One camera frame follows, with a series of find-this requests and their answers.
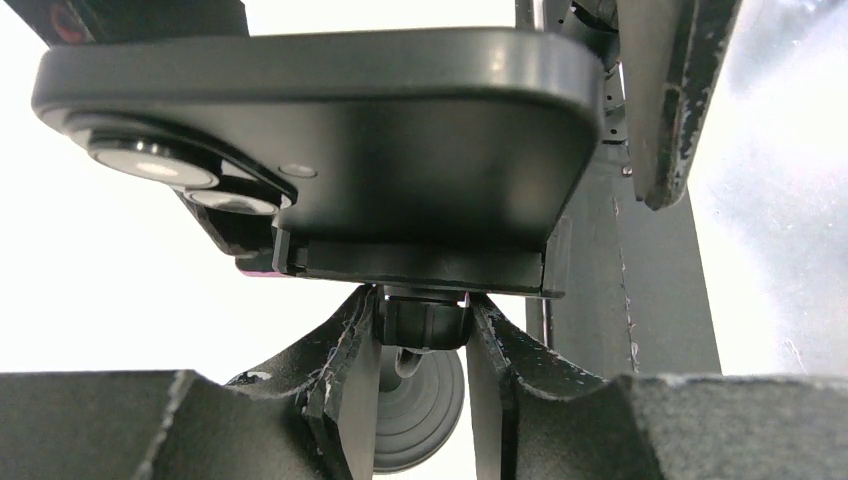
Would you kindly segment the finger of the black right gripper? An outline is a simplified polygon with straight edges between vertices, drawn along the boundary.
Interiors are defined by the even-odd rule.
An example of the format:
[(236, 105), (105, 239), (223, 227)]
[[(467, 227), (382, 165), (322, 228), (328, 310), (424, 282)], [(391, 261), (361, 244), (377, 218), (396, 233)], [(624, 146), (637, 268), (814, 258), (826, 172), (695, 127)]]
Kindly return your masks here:
[(239, 0), (7, 0), (47, 45), (247, 36)]
[(637, 200), (683, 196), (741, 4), (620, 1), (628, 151)]

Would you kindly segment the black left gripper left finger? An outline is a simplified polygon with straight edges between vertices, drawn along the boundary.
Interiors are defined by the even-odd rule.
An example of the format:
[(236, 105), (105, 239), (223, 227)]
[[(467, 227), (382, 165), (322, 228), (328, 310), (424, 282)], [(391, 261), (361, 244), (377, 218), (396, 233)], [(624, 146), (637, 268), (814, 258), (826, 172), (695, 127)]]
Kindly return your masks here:
[(368, 479), (377, 289), (220, 385), (191, 370), (1, 378), (5, 479)]

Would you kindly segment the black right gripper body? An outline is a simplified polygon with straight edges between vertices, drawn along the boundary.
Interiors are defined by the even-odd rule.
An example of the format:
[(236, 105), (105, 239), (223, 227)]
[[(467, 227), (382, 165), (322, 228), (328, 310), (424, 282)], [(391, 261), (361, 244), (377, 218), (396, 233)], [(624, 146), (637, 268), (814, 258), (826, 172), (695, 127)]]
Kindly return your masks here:
[(604, 66), (604, 130), (598, 149), (599, 161), (621, 176), (630, 176), (624, 69), (620, 39), (613, 28), (613, 1), (513, 2), (515, 27), (545, 31), (573, 39), (591, 50)]

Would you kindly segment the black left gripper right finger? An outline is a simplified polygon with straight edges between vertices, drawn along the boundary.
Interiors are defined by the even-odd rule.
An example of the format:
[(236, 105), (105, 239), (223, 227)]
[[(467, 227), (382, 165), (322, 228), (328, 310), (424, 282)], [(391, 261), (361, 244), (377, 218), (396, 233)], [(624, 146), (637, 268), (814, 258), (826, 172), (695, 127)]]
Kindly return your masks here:
[(466, 346), (480, 479), (843, 479), (847, 383), (809, 376), (603, 379), (475, 294)]

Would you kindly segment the black phone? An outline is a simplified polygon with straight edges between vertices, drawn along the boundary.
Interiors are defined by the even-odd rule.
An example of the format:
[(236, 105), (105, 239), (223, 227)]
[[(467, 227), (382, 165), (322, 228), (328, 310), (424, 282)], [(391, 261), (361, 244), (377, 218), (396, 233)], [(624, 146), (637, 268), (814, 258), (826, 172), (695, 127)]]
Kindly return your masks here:
[(503, 28), (54, 47), (32, 106), (199, 133), (294, 186), (310, 239), (534, 249), (599, 141), (601, 61)]

